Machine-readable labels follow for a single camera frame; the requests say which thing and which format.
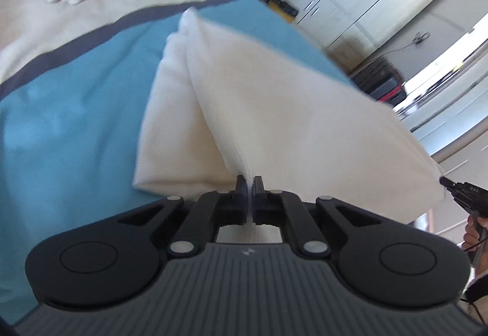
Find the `yellow object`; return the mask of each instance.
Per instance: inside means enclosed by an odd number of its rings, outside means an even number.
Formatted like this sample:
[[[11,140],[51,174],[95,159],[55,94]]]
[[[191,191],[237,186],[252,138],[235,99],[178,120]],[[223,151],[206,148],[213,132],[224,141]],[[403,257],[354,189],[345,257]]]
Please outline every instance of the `yellow object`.
[[[464,62],[461,62],[458,66],[456,66],[452,71],[455,72],[461,68],[461,66],[464,65]]]
[[[282,9],[280,9],[277,5],[275,5],[274,3],[268,3],[268,6],[270,9],[272,9],[275,13],[277,13],[278,15],[280,15],[282,18],[284,18],[284,20],[287,22],[287,23],[292,23],[293,20],[295,19],[295,17],[292,17],[290,14],[287,14],[285,13]]]

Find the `circular cap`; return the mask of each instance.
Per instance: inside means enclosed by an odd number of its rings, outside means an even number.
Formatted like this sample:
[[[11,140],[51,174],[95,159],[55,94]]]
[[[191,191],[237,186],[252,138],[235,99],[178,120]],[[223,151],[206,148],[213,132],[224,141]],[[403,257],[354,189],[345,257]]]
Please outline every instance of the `circular cap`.
[[[67,309],[118,304],[151,283],[160,253],[142,228],[106,220],[35,246],[25,274],[38,301]]]
[[[194,247],[190,241],[175,241],[169,246],[174,253],[190,253]]]
[[[90,274],[108,269],[118,256],[117,250],[109,244],[84,241],[66,248],[59,259],[74,273]]]
[[[380,252],[381,264],[391,272],[401,275],[428,273],[436,264],[434,253],[417,244],[398,243]]]
[[[328,245],[322,241],[307,241],[304,243],[303,249],[310,253],[323,253],[327,251]]]

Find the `bed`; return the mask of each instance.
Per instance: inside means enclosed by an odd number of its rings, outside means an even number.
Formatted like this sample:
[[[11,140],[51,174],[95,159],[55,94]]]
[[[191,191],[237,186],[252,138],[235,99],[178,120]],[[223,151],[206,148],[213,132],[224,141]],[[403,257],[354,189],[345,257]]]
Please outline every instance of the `bed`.
[[[132,188],[139,129],[168,35],[190,6],[342,82],[260,0],[0,0],[0,315],[36,306],[37,243],[157,197]]]

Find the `finger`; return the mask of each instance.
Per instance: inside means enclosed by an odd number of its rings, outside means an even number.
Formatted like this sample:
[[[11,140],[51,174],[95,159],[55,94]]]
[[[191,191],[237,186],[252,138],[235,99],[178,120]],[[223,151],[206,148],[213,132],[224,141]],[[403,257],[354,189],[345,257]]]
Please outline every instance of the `finger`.
[[[478,217],[476,221],[483,227],[488,227],[488,219]]]
[[[472,235],[476,239],[479,239],[480,238],[480,234],[476,231],[476,229],[473,226],[468,226],[467,225],[464,228],[464,231],[466,232],[466,234]]]
[[[470,252],[474,252],[474,251],[476,251],[476,249],[477,249],[478,247],[475,247],[475,248],[469,249],[469,248],[470,248],[470,247],[472,247],[473,245],[474,245],[474,244],[469,244],[469,243],[467,243],[467,242],[463,242],[463,245],[461,245],[461,248],[462,248],[462,250],[463,250],[463,251],[467,251],[467,250],[469,250]]]
[[[464,242],[467,242],[469,245],[474,245],[474,244],[477,244],[479,242],[477,238],[474,238],[470,234],[465,234],[463,239],[464,239]]]

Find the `blue cloth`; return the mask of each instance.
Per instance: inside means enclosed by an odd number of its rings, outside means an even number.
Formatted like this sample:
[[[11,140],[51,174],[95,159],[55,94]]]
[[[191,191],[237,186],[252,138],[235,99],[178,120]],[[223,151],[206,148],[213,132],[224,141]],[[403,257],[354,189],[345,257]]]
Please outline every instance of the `blue cloth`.
[[[351,84],[258,0],[200,13]],[[180,16],[128,28],[0,102],[0,315],[7,322],[36,306],[23,268],[33,246],[157,198],[131,182],[151,84]]]

